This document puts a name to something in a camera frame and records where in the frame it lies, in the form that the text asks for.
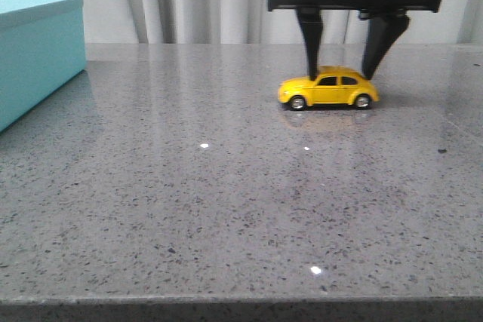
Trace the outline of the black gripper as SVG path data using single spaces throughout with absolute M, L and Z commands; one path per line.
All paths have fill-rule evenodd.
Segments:
M 358 10 L 361 20 L 369 21 L 368 36 L 361 69 L 371 80 L 387 51 L 407 30 L 407 11 L 439 11 L 441 0 L 267 0 L 269 11 L 296 9 L 303 34 L 308 73 L 311 80 L 318 75 L 318 51 L 323 22 L 321 10 Z

